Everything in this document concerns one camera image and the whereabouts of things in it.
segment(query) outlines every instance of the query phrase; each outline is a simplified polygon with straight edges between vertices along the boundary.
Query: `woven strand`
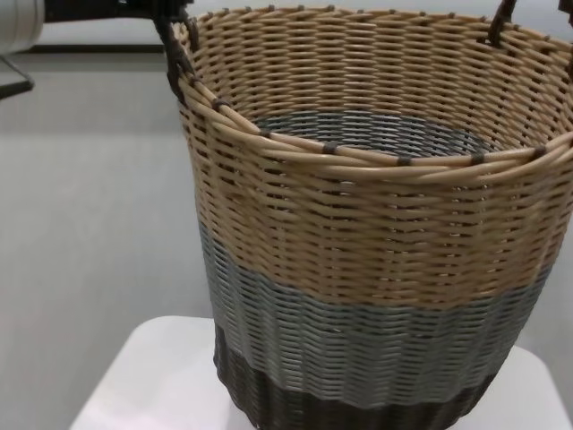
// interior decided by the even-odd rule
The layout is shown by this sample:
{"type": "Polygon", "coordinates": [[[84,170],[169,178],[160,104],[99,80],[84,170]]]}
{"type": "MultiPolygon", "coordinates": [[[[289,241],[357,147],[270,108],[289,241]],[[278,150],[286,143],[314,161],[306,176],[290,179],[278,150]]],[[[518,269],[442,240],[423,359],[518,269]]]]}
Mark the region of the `woven strand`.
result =
{"type": "Polygon", "coordinates": [[[571,46],[509,21],[270,6],[162,38],[256,426],[441,430],[499,369],[573,207],[571,46]]]}

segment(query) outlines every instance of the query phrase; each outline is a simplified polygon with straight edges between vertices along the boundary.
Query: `tan woven band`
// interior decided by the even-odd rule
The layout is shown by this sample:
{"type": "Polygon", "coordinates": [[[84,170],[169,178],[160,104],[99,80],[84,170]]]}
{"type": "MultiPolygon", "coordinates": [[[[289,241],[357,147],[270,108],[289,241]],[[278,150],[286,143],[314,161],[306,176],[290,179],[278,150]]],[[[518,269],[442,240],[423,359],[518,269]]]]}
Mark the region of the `tan woven band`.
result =
{"type": "Polygon", "coordinates": [[[250,271],[329,303],[451,308],[529,285],[571,210],[568,43],[454,14],[222,11],[175,24],[201,222],[250,271]],[[261,130],[296,112],[414,116],[493,150],[404,159],[261,130]]]}

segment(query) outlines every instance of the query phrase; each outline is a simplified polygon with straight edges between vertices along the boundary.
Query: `gray woven band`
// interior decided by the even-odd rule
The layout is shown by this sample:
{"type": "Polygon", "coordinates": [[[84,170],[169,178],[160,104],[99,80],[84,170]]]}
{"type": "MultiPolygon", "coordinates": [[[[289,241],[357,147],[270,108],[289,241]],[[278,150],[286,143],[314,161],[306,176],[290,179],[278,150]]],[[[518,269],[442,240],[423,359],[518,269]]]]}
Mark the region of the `gray woven band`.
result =
{"type": "Polygon", "coordinates": [[[362,409],[447,401],[496,374],[550,271],[448,311],[327,305],[239,267],[204,226],[201,240],[229,347],[285,390],[362,409]]]}

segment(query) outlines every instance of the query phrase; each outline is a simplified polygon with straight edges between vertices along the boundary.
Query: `dark brown woven band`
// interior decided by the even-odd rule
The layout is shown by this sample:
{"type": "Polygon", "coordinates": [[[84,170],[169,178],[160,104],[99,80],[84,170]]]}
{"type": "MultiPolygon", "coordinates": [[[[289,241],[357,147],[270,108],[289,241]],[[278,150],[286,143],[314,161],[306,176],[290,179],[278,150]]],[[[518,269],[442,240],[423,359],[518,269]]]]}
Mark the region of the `dark brown woven band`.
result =
{"type": "Polygon", "coordinates": [[[359,409],[280,389],[228,347],[218,326],[216,335],[218,377],[236,406],[260,430],[445,430],[474,408],[495,377],[488,376],[481,385],[465,389],[444,403],[359,409]]]}

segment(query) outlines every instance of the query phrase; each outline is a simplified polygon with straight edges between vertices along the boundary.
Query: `dark object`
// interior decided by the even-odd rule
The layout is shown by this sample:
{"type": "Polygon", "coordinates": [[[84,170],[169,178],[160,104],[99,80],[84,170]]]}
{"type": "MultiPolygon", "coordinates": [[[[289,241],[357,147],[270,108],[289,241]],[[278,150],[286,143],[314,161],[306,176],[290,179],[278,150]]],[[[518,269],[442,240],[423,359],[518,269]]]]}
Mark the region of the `dark object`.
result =
{"type": "Polygon", "coordinates": [[[23,81],[0,86],[0,100],[17,96],[18,94],[28,92],[34,88],[34,81],[27,73],[20,70],[15,64],[3,56],[0,56],[0,61],[24,78],[23,81]]]}
{"type": "MultiPolygon", "coordinates": [[[[511,15],[513,15],[513,11],[516,8],[516,3],[517,0],[503,0],[493,18],[488,39],[495,47],[500,45],[500,34],[503,26],[511,22],[511,15]]],[[[569,23],[573,26],[573,0],[560,0],[559,10],[569,14],[569,23]]]]}
{"type": "Polygon", "coordinates": [[[174,17],[192,0],[46,0],[46,22],[174,17]]]}

